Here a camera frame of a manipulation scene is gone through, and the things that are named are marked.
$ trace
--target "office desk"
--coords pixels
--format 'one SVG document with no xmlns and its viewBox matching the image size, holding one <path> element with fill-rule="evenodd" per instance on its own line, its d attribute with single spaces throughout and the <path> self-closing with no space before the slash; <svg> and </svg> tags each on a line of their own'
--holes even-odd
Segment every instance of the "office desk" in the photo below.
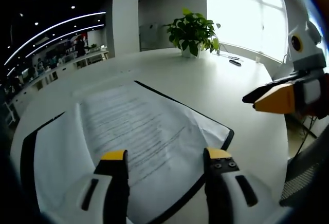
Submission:
<svg viewBox="0 0 329 224">
<path fill-rule="evenodd" d="M 244 58 L 242 67 L 226 57 L 202 52 L 184 59 L 178 49 L 123 55 L 73 72 L 41 89 L 21 117 L 11 148 L 17 172 L 23 139 L 84 97 L 138 80 L 233 129 L 228 148 L 240 169 L 263 180 L 279 200 L 284 185 L 288 143 L 283 115 L 256 112 L 242 97 L 271 78 L 263 64 Z M 206 223 L 201 189 L 170 223 Z"/>
</svg>

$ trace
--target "person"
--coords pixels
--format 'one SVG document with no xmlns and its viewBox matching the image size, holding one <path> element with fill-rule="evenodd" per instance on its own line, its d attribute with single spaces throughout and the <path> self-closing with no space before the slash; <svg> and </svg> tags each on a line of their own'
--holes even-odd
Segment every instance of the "person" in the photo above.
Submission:
<svg viewBox="0 0 329 224">
<path fill-rule="evenodd" d="M 12 86 L 15 89 L 15 92 L 18 93 L 21 89 L 22 89 L 22 84 L 19 80 L 19 77 L 16 76 L 13 80 L 12 80 Z"/>
<path fill-rule="evenodd" d="M 84 56 L 86 54 L 84 50 L 84 41 L 81 36 L 77 39 L 76 51 L 78 52 L 77 57 Z"/>
<path fill-rule="evenodd" d="M 41 58 L 38 59 L 38 75 L 44 72 L 45 68 L 43 67 L 43 61 Z"/>
<path fill-rule="evenodd" d="M 34 77 L 36 78 L 38 76 L 38 68 L 36 67 L 36 65 L 33 66 L 34 69 Z"/>
</svg>

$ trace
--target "white plant pot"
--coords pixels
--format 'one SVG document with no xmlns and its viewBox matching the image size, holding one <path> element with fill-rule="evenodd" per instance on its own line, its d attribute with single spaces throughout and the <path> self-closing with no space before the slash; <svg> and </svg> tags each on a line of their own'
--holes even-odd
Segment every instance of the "white plant pot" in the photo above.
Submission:
<svg viewBox="0 0 329 224">
<path fill-rule="evenodd" d="M 184 58 L 199 58 L 200 57 L 200 51 L 201 51 L 201 44 L 198 44 L 197 46 L 198 52 L 197 56 L 191 54 L 190 52 L 190 46 L 187 46 L 185 50 L 181 50 L 181 56 Z"/>
</svg>

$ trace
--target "white pillar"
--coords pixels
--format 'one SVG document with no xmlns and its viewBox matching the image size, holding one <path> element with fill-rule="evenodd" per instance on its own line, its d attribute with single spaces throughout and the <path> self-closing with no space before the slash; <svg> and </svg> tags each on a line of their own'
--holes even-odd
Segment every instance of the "white pillar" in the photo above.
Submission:
<svg viewBox="0 0 329 224">
<path fill-rule="evenodd" d="M 115 56 L 139 52 L 138 0 L 113 0 L 112 29 Z"/>
</svg>

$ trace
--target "floor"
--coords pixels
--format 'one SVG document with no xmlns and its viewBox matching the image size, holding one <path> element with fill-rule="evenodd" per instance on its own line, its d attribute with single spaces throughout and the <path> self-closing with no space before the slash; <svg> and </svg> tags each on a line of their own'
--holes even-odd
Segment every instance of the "floor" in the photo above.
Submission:
<svg viewBox="0 0 329 224">
<path fill-rule="evenodd" d="M 292 158 L 296 155 L 300 145 L 302 144 L 306 132 L 296 123 L 292 122 L 291 119 L 286 118 L 286 125 L 288 134 L 289 157 Z M 301 151 L 306 149 L 314 141 L 315 138 L 313 138 L 311 135 L 308 135 Z"/>
</svg>

